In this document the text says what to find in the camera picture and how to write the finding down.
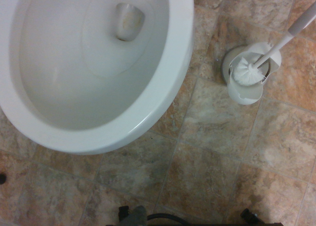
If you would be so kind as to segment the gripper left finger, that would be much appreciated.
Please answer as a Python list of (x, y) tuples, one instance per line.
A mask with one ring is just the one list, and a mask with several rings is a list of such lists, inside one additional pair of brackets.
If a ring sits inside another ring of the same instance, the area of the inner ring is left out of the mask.
[(130, 212), (129, 206), (121, 206), (119, 207), (118, 218), (120, 223), (146, 223), (147, 210), (141, 205)]

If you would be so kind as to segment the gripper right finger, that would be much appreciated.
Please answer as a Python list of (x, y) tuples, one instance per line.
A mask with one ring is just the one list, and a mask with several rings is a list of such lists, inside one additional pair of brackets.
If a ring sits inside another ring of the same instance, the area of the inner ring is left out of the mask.
[(240, 214), (240, 216), (246, 223), (259, 222), (259, 218), (257, 217), (257, 215), (252, 213), (248, 208), (244, 209), (242, 213)]

